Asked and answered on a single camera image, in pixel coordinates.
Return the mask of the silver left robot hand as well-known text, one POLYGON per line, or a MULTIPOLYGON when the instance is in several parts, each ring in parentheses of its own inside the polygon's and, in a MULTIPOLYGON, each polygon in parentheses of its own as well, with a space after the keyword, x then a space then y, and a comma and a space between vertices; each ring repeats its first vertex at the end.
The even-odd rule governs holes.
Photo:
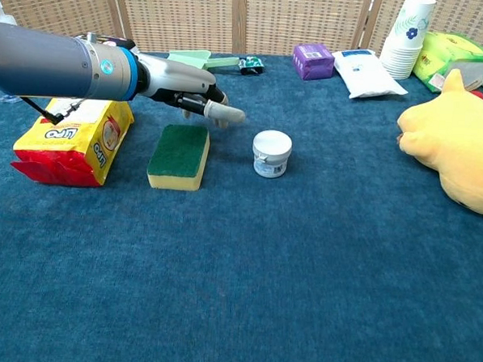
POLYGON ((146 53, 139 53, 137 59, 138 94, 181 108, 186 116, 196 113, 210 118, 220 127, 246 118, 243 110, 229 105, 209 71, 146 53))

